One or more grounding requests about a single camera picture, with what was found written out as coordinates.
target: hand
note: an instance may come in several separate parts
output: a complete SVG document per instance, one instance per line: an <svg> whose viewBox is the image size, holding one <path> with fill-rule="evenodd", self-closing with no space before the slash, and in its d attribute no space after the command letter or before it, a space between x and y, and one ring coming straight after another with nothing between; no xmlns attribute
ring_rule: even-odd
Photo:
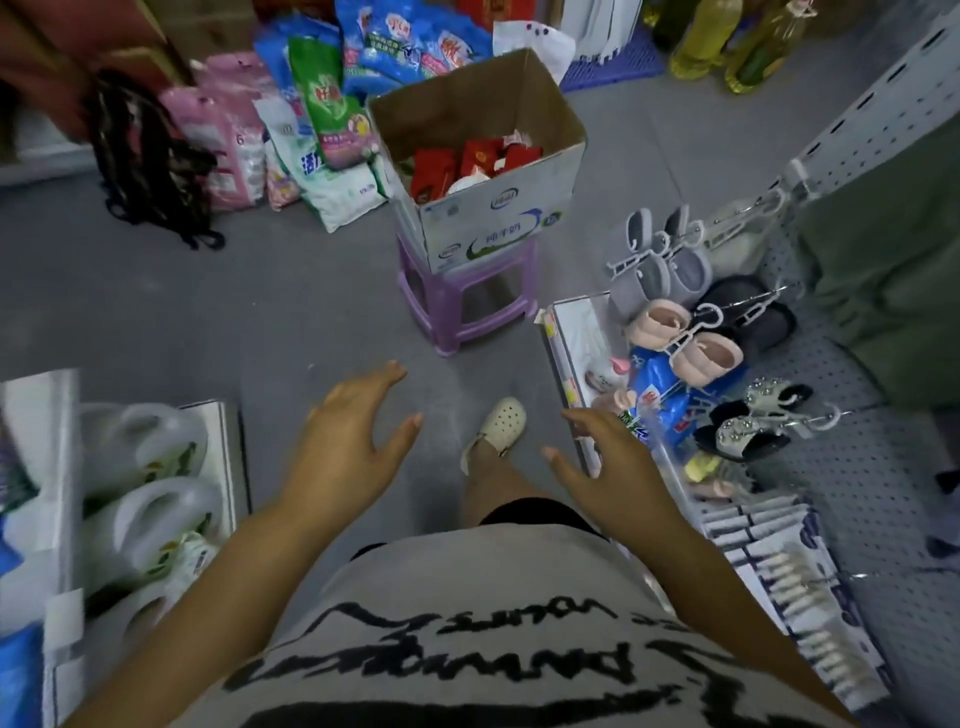
<svg viewBox="0 0 960 728"><path fill-rule="evenodd" d="M307 417L277 507L307 534L335 537L387 490L420 434L423 415L407 418L380 449L373 420L391 387L407 376L395 361L337 384Z"/></svg>
<svg viewBox="0 0 960 728"><path fill-rule="evenodd" d="M554 448L544 448L543 456L604 533L636 553L689 530L650 450L613 413L577 408L562 415L593 438L603 461L600 475L587 477Z"/></svg>

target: white box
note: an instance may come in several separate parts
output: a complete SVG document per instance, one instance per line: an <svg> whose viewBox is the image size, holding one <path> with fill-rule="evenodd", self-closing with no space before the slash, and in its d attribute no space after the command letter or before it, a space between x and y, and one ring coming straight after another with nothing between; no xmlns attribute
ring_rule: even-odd
<svg viewBox="0 0 960 728"><path fill-rule="evenodd" d="M514 51L371 99L370 117L401 232L433 273L462 268L559 222L587 134L537 54ZM543 158L418 205L398 164L417 149L527 133Z"/></svg>

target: white t-shirt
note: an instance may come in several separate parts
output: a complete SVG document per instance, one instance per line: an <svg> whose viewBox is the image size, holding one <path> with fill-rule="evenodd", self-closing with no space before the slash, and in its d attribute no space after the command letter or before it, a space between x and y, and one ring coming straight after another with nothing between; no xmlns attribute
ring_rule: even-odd
<svg viewBox="0 0 960 728"><path fill-rule="evenodd" d="M175 725L848 726L671 618L636 562L568 526L397 541L318 602Z"/></svg>

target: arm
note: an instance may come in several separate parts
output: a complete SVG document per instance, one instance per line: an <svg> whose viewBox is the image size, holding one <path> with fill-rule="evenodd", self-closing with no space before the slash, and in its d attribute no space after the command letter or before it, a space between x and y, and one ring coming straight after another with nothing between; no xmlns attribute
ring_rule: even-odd
<svg viewBox="0 0 960 728"><path fill-rule="evenodd" d="M164 726L261 652L294 590L324 549L380 497L420 432L404 422L376 450L373 419L406 372L388 364L338 384L310 413L275 502L243 521L142 647L67 720L119 728L131 716Z"/></svg>
<svg viewBox="0 0 960 728"><path fill-rule="evenodd" d="M544 456L584 511L653 573L677 615L745 665L767 672L855 724L796 646L770 621L730 562L686 522L650 451L608 412L565 410L603 453L596 479L555 449Z"/></svg>

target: green cloth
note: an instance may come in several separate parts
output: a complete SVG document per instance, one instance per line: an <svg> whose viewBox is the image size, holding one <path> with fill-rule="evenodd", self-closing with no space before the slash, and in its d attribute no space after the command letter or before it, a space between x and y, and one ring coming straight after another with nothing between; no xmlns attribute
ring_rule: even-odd
<svg viewBox="0 0 960 728"><path fill-rule="evenodd" d="M960 403L960 116L808 206L800 244L838 343L891 404Z"/></svg>

